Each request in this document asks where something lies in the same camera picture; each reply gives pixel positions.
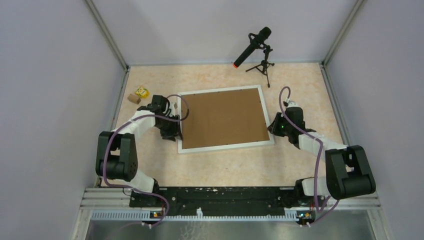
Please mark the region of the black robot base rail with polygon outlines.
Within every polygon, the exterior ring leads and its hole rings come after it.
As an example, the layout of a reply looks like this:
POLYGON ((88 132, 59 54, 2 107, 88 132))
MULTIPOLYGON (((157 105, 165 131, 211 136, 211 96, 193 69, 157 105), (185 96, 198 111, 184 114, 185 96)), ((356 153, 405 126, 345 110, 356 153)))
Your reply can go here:
POLYGON ((298 187, 159 187, 155 196, 132 192, 131 208, 158 208, 168 216, 192 216, 201 210, 206 217, 274 217, 287 209, 314 205, 313 196, 306 196, 298 187))

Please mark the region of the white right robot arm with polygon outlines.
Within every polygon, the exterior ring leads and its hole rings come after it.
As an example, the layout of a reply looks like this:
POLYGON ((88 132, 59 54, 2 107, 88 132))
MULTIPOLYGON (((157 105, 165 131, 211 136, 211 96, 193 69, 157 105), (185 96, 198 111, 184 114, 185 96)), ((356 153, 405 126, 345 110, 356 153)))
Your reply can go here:
POLYGON ((325 176, 296 181, 293 200, 297 205, 307 206, 314 196, 331 196, 335 200, 342 200, 376 191, 365 149, 360 145, 334 142, 306 128, 301 107, 288 107, 284 112, 277 112, 267 129, 274 136, 286 137, 290 144, 325 163, 325 176))

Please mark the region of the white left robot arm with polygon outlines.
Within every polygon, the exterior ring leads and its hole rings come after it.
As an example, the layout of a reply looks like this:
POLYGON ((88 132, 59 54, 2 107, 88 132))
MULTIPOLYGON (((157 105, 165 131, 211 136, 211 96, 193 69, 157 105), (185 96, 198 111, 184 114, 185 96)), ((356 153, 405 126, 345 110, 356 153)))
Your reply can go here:
POLYGON ((154 95, 151 103, 140 106, 120 127, 98 136, 95 172, 112 188, 130 189, 141 194, 149 207, 160 202, 157 181, 138 167, 137 140, 152 128, 159 129, 163 140, 183 139, 180 117, 174 103, 163 95, 154 95))

